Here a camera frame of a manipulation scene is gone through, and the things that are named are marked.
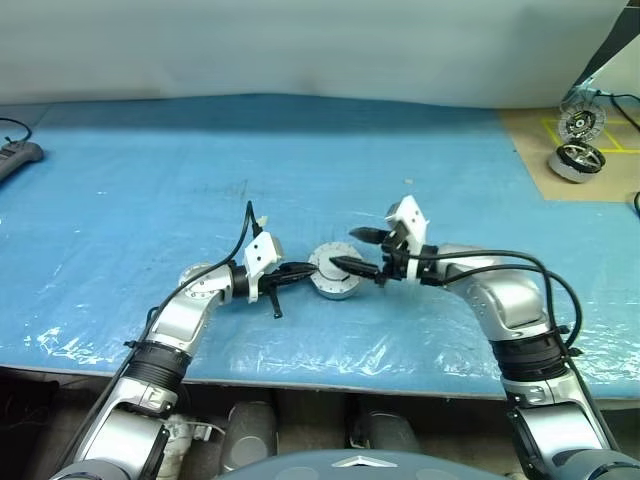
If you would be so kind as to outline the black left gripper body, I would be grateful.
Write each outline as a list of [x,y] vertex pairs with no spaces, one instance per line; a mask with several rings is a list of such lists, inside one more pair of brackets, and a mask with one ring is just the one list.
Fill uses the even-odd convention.
[[284,282],[286,271],[282,268],[274,270],[272,273],[265,274],[258,282],[258,293],[262,297],[267,297],[273,309],[273,317],[279,319],[283,316],[280,306],[277,289]]

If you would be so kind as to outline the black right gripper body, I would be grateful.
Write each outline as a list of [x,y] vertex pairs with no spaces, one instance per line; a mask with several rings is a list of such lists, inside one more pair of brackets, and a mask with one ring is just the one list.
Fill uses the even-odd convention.
[[384,286],[388,280],[403,280],[406,278],[408,259],[407,237],[409,232],[403,223],[398,222],[389,231],[380,230],[377,233],[378,243],[383,252],[382,270],[378,274],[376,284]]

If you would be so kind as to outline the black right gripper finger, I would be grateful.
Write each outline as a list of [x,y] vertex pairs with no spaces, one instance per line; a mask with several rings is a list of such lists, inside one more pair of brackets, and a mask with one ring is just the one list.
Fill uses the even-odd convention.
[[341,255],[329,258],[330,262],[340,270],[361,278],[384,282],[385,276],[379,267],[360,258]]
[[380,245],[386,237],[389,235],[387,230],[382,230],[374,227],[357,227],[349,231],[349,234],[358,241]]

